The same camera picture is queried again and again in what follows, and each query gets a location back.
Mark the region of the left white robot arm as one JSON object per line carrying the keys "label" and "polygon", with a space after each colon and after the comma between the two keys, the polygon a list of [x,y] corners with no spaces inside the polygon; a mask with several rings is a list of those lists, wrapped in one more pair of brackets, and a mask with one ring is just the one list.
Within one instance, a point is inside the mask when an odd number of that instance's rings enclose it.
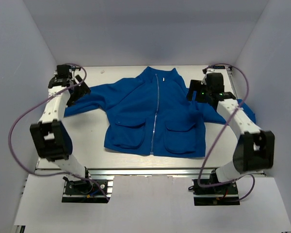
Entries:
{"label": "left white robot arm", "polygon": [[72,139],[63,124],[65,110],[77,100],[90,94],[90,88],[76,70],[75,64],[58,65],[48,84],[48,99],[39,121],[30,126],[30,133],[38,156],[57,165],[67,173],[67,181],[76,182],[83,194],[89,193],[93,182],[88,179],[88,170],[73,155]]}

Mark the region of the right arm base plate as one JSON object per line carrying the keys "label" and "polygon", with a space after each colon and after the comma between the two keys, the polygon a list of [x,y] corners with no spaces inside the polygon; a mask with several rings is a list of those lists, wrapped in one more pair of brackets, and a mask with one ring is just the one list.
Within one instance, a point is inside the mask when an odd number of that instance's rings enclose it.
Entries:
{"label": "right arm base plate", "polygon": [[192,180],[188,191],[193,193],[195,206],[236,206],[240,205],[237,185],[234,183],[217,187],[203,188]]}

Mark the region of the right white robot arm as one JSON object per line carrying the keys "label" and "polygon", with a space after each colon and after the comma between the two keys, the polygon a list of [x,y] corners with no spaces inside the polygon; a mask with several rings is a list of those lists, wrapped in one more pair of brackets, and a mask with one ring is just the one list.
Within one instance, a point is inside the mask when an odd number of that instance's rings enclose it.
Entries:
{"label": "right white robot arm", "polygon": [[187,99],[208,103],[226,121],[238,140],[232,160],[213,170],[208,184],[199,183],[200,187],[219,194],[228,183],[273,167],[275,135],[256,125],[236,97],[225,91],[221,73],[207,73],[201,81],[191,80]]}

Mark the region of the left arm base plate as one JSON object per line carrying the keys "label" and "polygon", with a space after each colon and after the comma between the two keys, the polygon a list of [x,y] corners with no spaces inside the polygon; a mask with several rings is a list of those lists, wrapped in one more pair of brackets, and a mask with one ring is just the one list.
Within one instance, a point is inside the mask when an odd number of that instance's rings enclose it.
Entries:
{"label": "left arm base plate", "polygon": [[73,182],[67,177],[63,177],[65,185],[62,195],[62,203],[108,203],[113,187],[113,181],[108,179],[98,179],[96,183],[87,181]]}

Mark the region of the blue zip jacket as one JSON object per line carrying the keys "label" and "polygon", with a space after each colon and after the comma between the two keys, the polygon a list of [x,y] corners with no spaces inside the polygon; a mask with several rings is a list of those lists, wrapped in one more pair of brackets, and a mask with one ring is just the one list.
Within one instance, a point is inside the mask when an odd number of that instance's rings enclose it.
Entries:
{"label": "blue zip jacket", "polygon": [[65,110],[73,116],[102,109],[109,121],[104,147],[109,150],[179,158],[205,156],[205,123],[225,124],[207,103],[188,101],[176,69],[147,67],[135,78],[91,87]]}

